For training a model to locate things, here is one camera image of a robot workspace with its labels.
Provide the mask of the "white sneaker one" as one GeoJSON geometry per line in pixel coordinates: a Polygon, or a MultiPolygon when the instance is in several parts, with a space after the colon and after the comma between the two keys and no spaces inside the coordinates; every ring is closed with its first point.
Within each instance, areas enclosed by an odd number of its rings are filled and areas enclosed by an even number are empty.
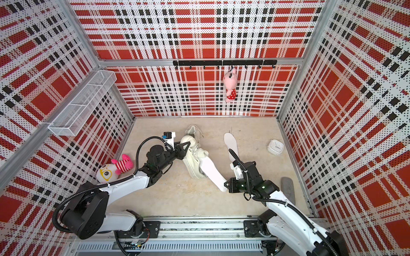
{"type": "Polygon", "coordinates": [[[202,131],[194,124],[186,129],[185,134],[192,136],[198,143],[200,142],[200,139],[203,138],[202,131]]]}
{"type": "Polygon", "coordinates": [[[185,135],[182,137],[182,144],[189,142],[189,146],[184,146],[184,149],[187,149],[187,153],[183,159],[191,178],[193,179],[204,179],[207,176],[202,172],[200,167],[200,160],[208,157],[209,153],[206,150],[203,150],[200,147],[200,144],[196,141],[193,136],[185,135]]]}

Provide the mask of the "white shoe insole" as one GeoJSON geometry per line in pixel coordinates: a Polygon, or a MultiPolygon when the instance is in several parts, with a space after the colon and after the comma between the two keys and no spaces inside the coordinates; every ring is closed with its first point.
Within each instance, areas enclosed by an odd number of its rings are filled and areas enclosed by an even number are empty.
{"type": "Polygon", "coordinates": [[[239,156],[239,152],[238,152],[238,146],[237,146],[237,141],[235,139],[235,137],[233,136],[233,134],[231,133],[225,133],[224,134],[224,142],[225,145],[228,149],[228,157],[230,159],[230,162],[234,162],[236,159],[232,156],[232,154],[230,153],[230,149],[234,151],[234,153],[239,156]]]}
{"type": "Polygon", "coordinates": [[[199,167],[221,192],[227,191],[227,188],[224,186],[226,179],[220,174],[213,161],[209,157],[200,159],[199,167]]]}

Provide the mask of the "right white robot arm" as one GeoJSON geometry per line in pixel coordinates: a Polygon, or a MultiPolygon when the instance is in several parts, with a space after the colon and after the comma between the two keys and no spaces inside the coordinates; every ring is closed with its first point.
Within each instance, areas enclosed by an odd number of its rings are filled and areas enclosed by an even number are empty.
{"type": "Polygon", "coordinates": [[[347,256],[345,239],[337,231],[328,231],[302,213],[270,180],[259,174],[255,162],[235,160],[236,175],[224,183],[229,193],[244,193],[268,207],[258,217],[259,232],[282,240],[299,256],[347,256]]]}

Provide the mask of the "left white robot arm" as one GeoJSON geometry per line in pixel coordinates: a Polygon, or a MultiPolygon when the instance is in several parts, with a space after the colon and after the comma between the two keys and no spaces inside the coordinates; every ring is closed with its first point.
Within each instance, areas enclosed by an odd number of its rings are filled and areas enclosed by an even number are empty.
{"type": "Polygon", "coordinates": [[[131,210],[110,213],[108,206],[126,195],[153,186],[170,169],[174,160],[184,159],[190,144],[175,143],[172,151],[154,145],[146,154],[147,162],[126,178],[101,185],[84,183],[56,207],[52,224],[57,230],[73,233],[82,240],[97,233],[132,230],[138,214],[131,210]]]}

